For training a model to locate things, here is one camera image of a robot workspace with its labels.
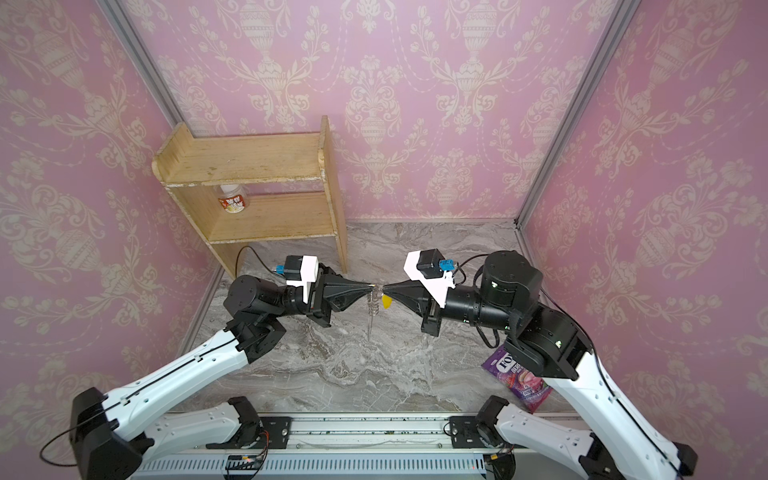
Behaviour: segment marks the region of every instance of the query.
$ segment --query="pink wall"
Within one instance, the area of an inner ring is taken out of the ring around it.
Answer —
[[[768,5],[643,2],[528,238],[621,388],[700,455],[765,478]]]
[[[170,127],[96,4],[0,2],[0,46],[2,477],[75,478],[37,451],[74,395],[175,357],[210,256],[151,173]]]
[[[327,114],[347,218],[396,219],[517,215],[614,0],[123,3],[196,134]]]

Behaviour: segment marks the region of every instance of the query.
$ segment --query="blue connector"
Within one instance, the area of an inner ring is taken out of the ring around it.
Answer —
[[[444,272],[451,272],[456,270],[456,262],[453,260],[440,260],[440,270]]]

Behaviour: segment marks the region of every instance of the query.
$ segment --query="purple snack bag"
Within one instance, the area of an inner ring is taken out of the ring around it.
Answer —
[[[547,399],[552,387],[544,380],[524,369],[500,346],[482,364],[501,383],[505,384],[533,413]]]

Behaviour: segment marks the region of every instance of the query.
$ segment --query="marble floor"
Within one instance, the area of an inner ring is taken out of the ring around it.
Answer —
[[[350,223],[347,278],[384,284],[407,280],[402,271],[410,250],[439,248],[463,261],[477,253],[518,249],[512,224],[504,223]],[[286,255],[317,255],[340,272],[333,238],[254,243],[273,267]],[[269,278],[250,251],[241,273]],[[465,271],[470,276],[482,259]],[[230,285],[224,274],[195,339],[201,344],[224,327],[230,316],[222,302]],[[222,377],[185,401],[196,410],[247,396],[260,412],[477,411],[490,395],[519,404],[481,364],[491,355],[475,329],[444,321],[441,335],[422,334],[421,320],[398,303],[379,309],[372,320],[368,302],[358,300],[334,313],[332,326],[320,328],[306,317],[283,317],[287,333],[264,357]],[[553,392],[540,411],[571,411]]]

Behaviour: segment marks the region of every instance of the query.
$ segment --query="plastic bottle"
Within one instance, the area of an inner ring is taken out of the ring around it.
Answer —
[[[220,185],[218,196],[221,206],[230,214],[241,212],[248,206],[248,196],[242,185]]]

